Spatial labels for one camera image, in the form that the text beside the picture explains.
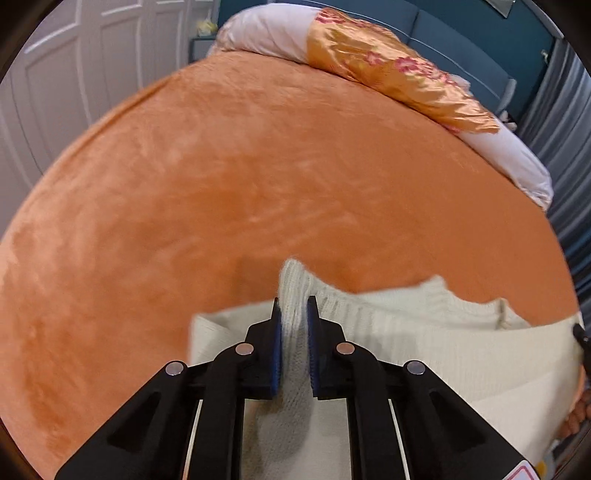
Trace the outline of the orange plush bed blanket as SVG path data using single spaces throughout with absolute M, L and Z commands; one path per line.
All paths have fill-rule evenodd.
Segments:
M 1 416 L 33 468 L 65 460 L 163 364 L 191 317 L 273 298 L 301 260 L 353 292 L 441 275 L 535 324 L 578 302 L 544 212 L 458 137 L 360 84 L 224 53 L 78 138 L 1 241 Z

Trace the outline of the cream knit cherry cardigan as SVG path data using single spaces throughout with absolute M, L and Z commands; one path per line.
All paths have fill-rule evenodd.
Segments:
M 246 479 L 347 479 L 346 405 L 311 392 L 308 300 L 342 328 L 335 349 L 364 348 L 418 380 L 436 374 L 530 463 L 549 451 L 574 405 L 583 352 L 572 315 L 534 326 L 507 301 L 473 303 L 441 277 L 366 294 L 325 284 L 301 262 L 280 273 L 283 332 L 280 393 L 245 407 L 242 475 Z

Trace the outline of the dark bedside table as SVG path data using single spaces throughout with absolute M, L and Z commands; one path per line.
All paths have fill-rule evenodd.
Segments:
M 188 42 L 187 63 L 194 63 L 204 59 L 215 41 L 214 36 L 191 37 Z

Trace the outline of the blue padded headboard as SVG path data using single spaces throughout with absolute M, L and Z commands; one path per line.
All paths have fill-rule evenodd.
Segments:
M 288 3 L 332 7 L 386 28 L 456 76 L 515 132 L 541 81 L 554 38 L 523 1 L 229 1 L 221 27 L 247 8 Z

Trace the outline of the white panelled wardrobe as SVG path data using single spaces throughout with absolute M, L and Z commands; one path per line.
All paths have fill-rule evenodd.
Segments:
M 1 224 L 61 151 L 108 110 L 183 67 L 216 1 L 63 1 L 1 82 Z

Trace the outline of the grey pleated curtain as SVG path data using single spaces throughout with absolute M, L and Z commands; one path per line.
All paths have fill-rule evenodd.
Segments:
M 563 249 L 580 309 L 590 321 L 590 74 L 573 47 L 555 42 L 518 136 L 550 172 L 548 218 Z

